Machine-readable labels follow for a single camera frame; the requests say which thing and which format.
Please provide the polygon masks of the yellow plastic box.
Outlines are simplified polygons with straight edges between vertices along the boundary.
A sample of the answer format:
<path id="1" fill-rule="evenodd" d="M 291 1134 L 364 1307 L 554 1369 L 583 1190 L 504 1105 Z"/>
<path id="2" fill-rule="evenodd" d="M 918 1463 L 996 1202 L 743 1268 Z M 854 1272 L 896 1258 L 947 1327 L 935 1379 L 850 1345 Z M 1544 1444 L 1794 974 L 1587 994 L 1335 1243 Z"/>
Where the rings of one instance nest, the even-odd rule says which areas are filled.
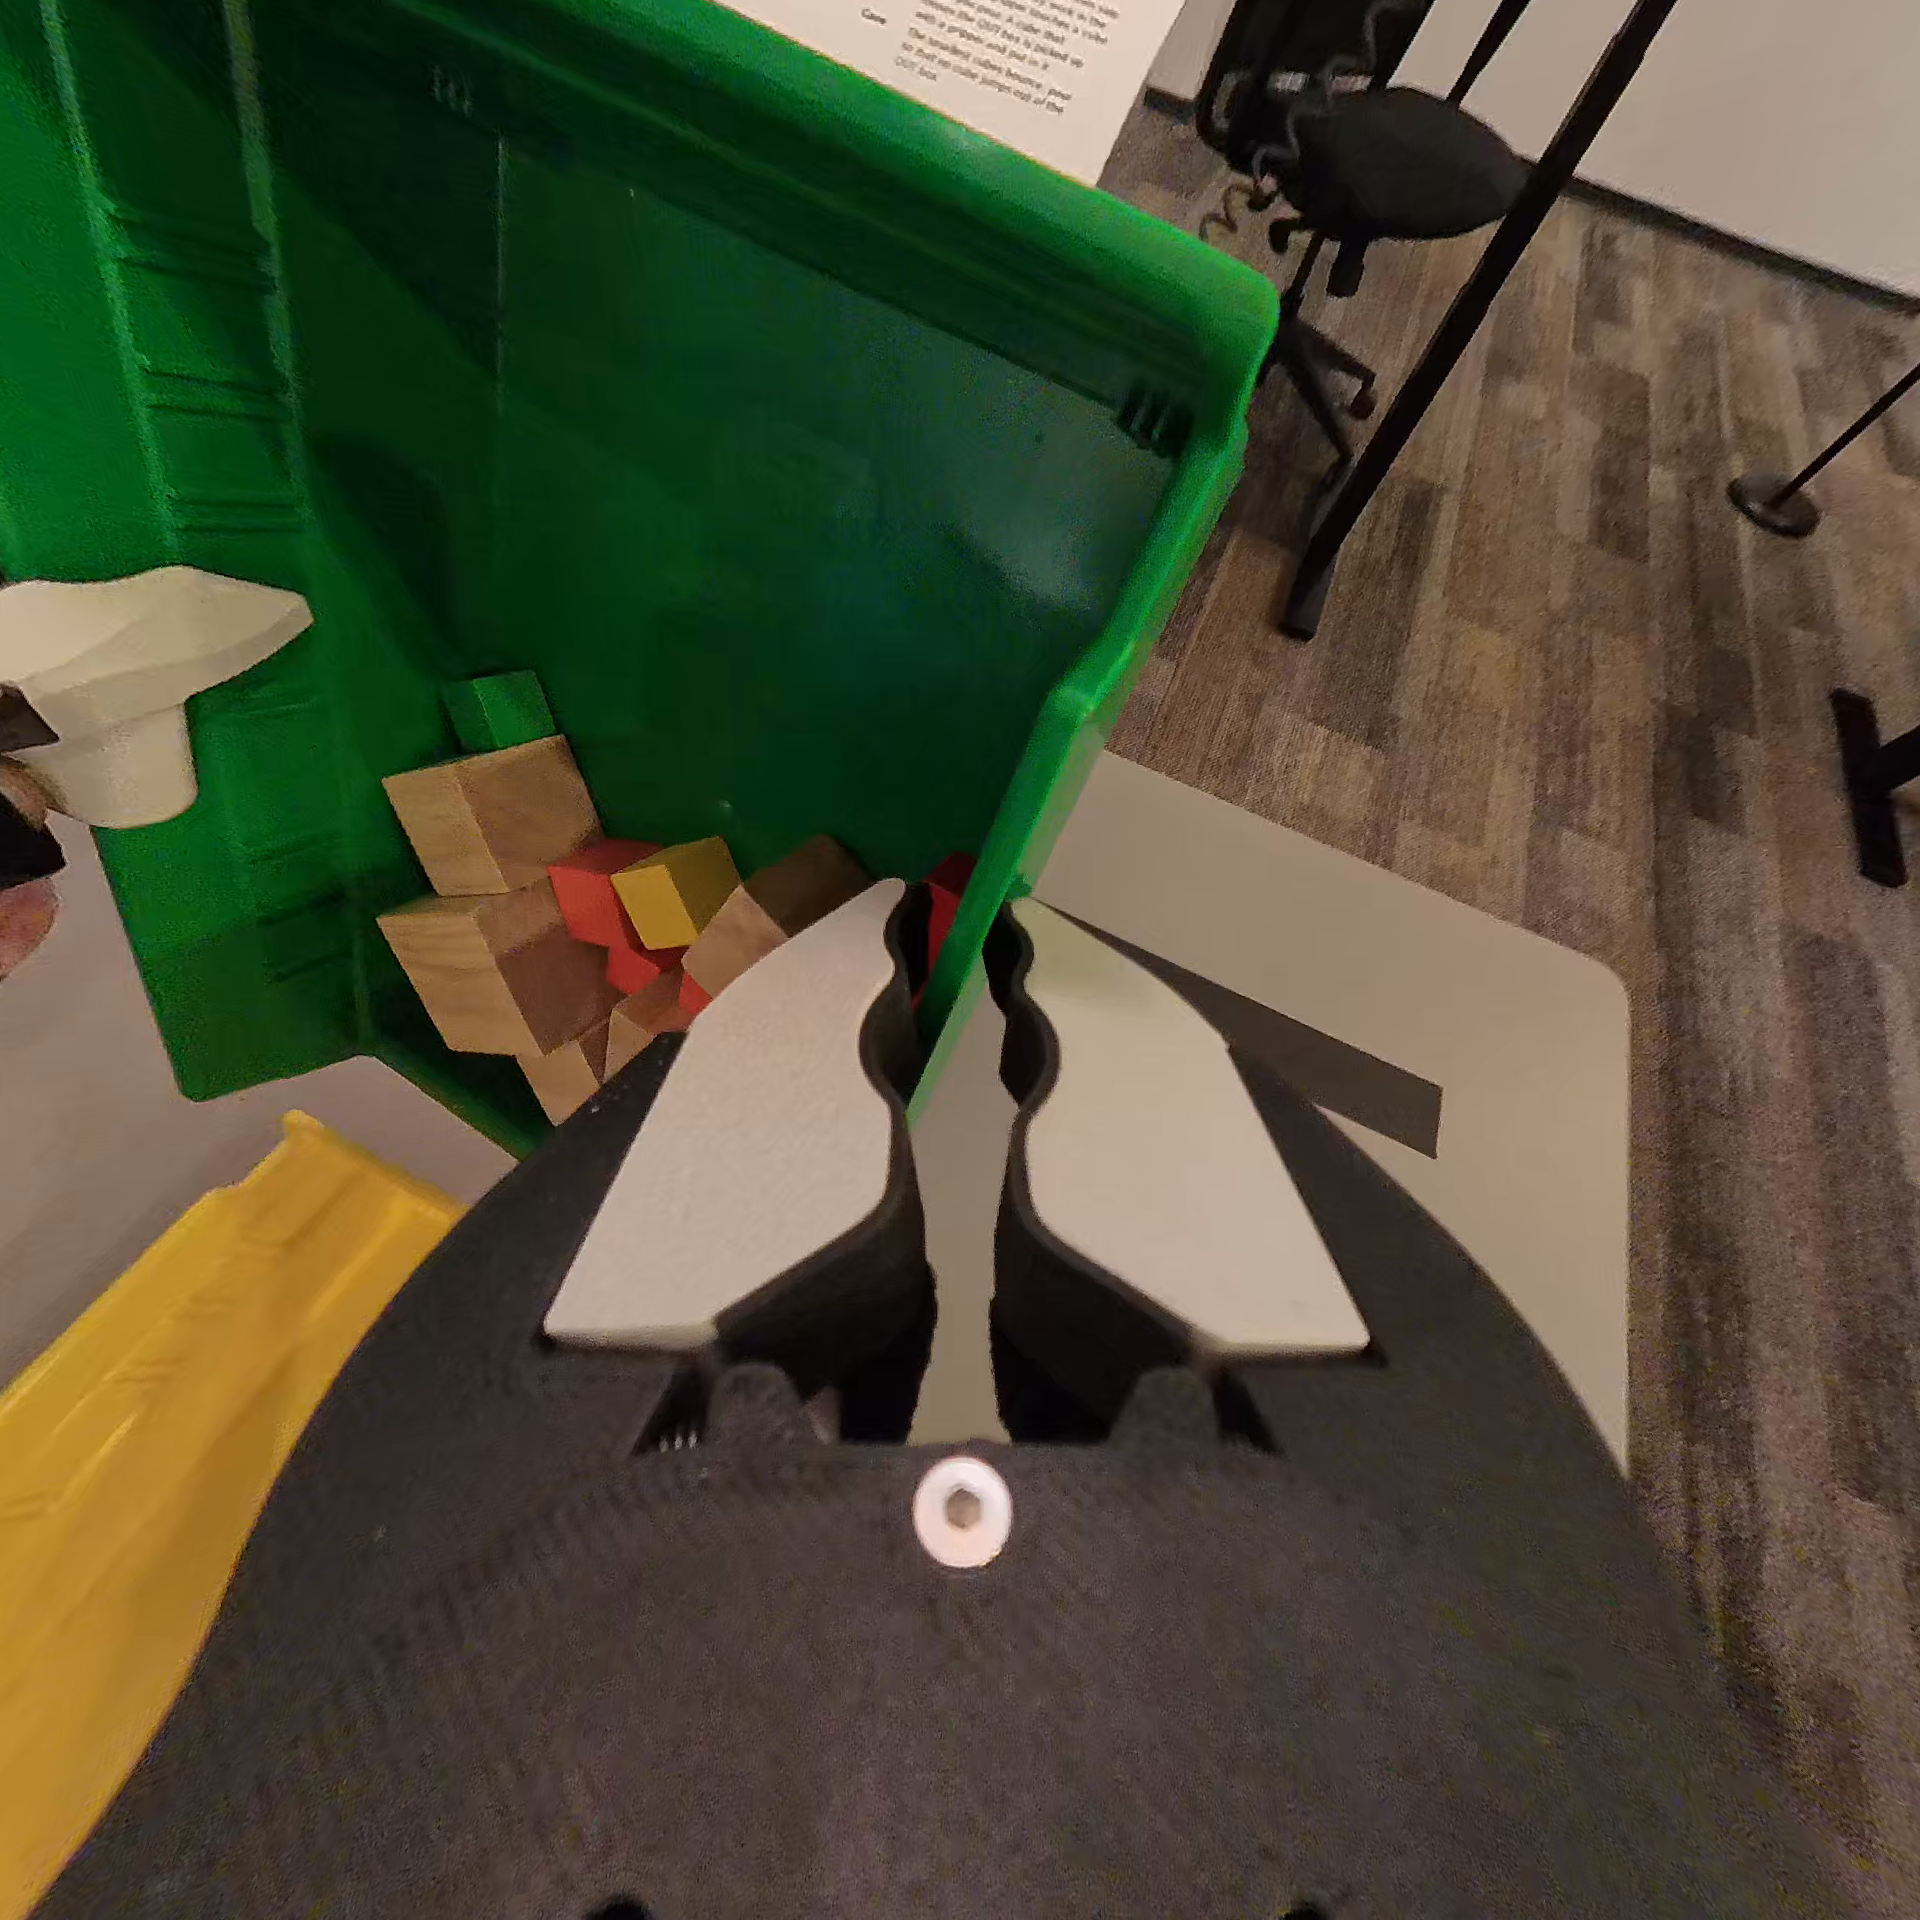
<path id="1" fill-rule="evenodd" d="M 298 1438 L 464 1211 L 291 1111 L 5 1391 L 5 1918 L 127 1780 Z"/>

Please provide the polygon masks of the black office chair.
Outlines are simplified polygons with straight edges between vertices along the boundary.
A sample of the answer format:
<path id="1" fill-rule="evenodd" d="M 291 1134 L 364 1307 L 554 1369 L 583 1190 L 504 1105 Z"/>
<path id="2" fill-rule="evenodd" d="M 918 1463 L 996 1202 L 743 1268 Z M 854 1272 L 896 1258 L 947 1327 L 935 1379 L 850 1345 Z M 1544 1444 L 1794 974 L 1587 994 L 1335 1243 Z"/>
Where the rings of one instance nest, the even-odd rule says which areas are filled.
<path id="1" fill-rule="evenodd" d="M 1349 300 L 1371 248 L 1478 233 L 1530 178 L 1530 164 L 1464 106 L 1527 6 L 1494 6 L 1446 95 L 1394 80 L 1428 12 L 1235 6 L 1194 104 L 1196 132 L 1231 175 L 1199 233 L 1235 233 L 1242 212 L 1272 212 L 1272 256 L 1304 241 L 1261 372 L 1284 376 L 1333 450 L 1333 476 L 1354 459 L 1347 422 L 1375 409 L 1375 370 L 1308 320 L 1319 256 L 1333 252 L 1328 296 Z"/>

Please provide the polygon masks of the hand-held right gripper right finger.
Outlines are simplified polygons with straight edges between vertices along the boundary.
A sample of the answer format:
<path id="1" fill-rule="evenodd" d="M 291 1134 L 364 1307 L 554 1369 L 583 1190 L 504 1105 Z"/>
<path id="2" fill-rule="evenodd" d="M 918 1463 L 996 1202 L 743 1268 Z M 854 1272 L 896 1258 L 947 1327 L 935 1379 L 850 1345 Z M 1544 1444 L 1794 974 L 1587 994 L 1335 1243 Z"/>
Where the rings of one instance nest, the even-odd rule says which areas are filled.
<path id="1" fill-rule="evenodd" d="M 1141 1382 L 1216 1396 L 1371 1332 L 1231 1047 L 1158 972 L 1037 899 L 988 942 L 1015 1102 L 991 1351 L 1012 1431 L 1109 1433 Z"/>

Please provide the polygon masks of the black tripod stand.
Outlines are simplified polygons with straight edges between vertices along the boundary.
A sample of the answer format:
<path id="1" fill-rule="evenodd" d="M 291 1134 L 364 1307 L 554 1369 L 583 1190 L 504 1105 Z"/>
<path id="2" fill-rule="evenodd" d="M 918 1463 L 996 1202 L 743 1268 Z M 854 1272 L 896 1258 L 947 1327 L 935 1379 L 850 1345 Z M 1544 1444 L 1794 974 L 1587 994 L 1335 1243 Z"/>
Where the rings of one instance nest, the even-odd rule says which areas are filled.
<path id="1" fill-rule="evenodd" d="M 1676 3 L 1637 3 L 1623 17 L 1619 32 L 1608 39 L 1552 143 L 1532 164 L 1514 209 L 1492 231 L 1472 275 L 1463 282 L 1420 359 L 1386 404 L 1380 424 L 1316 511 L 1293 571 L 1286 585 L 1278 591 L 1270 608 L 1270 624 L 1278 634 L 1298 642 L 1310 642 L 1316 636 L 1344 542 L 1371 508 L 1413 433 L 1476 338 L 1496 296 L 1619 108 L 1631 79 L 1639 76 L 1672 10 Z"/>

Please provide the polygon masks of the printed instruction poster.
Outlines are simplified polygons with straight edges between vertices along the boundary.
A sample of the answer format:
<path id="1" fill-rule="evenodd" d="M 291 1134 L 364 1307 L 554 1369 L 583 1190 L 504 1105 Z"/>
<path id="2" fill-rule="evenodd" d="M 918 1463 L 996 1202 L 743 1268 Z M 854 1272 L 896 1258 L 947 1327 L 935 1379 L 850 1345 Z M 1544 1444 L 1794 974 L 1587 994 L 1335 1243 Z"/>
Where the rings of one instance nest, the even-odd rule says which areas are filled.
<path id="1" fill-rule="evenodd" d="M 1180 3 L 731 3 L 731 12 L 1082 185 Z"/>

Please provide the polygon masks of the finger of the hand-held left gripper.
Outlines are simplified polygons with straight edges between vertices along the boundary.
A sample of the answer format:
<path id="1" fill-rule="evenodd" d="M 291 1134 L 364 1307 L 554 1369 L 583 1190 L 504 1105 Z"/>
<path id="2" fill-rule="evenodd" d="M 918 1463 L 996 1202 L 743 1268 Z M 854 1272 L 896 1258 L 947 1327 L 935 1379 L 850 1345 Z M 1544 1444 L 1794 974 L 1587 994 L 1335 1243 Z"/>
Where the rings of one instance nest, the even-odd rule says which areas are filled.
<path id="1" fill-rule="evenodd" d="M 306 634 L 298 592 L 196 568 L 2 591 L 2 739 L 58 811 L 135 830 L 187 811 L 186 704 Z"/>

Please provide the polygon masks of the green plastic box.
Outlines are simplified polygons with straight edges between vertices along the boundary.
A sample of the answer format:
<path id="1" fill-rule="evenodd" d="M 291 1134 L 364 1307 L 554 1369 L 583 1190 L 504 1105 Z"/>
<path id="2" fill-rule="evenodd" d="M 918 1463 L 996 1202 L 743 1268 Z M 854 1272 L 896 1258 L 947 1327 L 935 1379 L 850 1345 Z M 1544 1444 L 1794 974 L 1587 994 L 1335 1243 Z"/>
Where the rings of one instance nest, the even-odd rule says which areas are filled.
<path id="1" fill-rule="evenodd" d="M 509 1153 L 376 936 L 381 782 L 536 674 L 612 833 L 973 856 L 944 1068 L 1246 450 L 1264 279 L 711 6 L 5 6 L 5 576 L 310 628 L 103 833 L 190 1099 L 374 1059 Z"/>

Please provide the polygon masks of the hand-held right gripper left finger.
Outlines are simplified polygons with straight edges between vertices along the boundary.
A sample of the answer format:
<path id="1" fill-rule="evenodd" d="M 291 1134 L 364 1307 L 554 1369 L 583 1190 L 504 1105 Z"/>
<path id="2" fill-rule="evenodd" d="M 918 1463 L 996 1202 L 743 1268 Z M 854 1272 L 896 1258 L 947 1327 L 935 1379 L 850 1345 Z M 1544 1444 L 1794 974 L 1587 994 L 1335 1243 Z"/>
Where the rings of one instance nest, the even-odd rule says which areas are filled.
<path id="1" fill-rule="evenodd" d="M 544 1337 L 685 1377 L 774 1364 L 854 1444 L 908 1438 L 938 1327 L 906 1102 L 928 902 L 871 883 L 679 1034 Z"/>

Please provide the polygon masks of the black stand foot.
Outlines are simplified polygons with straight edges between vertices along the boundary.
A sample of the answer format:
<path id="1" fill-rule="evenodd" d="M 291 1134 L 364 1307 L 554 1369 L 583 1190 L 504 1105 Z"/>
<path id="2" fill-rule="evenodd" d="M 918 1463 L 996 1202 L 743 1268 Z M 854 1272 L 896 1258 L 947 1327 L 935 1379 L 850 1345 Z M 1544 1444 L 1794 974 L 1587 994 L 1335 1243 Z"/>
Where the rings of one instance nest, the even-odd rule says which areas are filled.
<path id="1" fill-rule="evenodd" d="M 1885 737 L 1877 706 L 1850 689 L 1831 692 L 1831 718 L 1859 873 L 1883 890 L 1901 890 L 1909 870 L 1893 795 L 1918 780 L 1918 728 Z"/>

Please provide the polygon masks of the black round-base stand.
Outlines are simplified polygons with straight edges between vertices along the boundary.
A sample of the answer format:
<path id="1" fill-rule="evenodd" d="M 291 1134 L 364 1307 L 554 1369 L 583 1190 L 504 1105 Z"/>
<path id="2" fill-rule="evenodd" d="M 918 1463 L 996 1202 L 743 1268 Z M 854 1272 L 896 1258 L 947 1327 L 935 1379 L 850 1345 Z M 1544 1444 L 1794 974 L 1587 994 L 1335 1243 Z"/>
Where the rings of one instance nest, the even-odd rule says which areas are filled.
<path id="1" fill-rule="evenodd" d="M 1862 411 L 1846 424 L 1823 448 L 1805 459 L 1799 471 L 1749 471 L 1726 489 L 1728 503 L 1752 526 L 1771 537 L 1808 539 L 1822 521 L 1811 497 L 1812 482 L 1860 438 L 1877 426 L 1918 385 L 1918 364 L 1895 378 Z"/>

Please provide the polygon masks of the pile of wooden cubes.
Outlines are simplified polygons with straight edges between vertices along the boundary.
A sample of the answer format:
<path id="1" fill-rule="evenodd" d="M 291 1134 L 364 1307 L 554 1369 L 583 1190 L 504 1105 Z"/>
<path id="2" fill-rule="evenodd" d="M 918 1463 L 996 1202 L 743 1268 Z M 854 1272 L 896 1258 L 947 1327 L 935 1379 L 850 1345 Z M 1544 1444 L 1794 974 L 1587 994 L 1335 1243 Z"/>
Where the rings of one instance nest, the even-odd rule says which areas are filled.
<path id="1" fill-rule="evenodd" d="M 828 834 L 754 871 L 611 834 L 527 668 L 442 706 L 456 752 L 381 780 L 428 890 L 374 923 L 444 1047 L 514 1063 L 551 1123 L 872 886 Z"/>

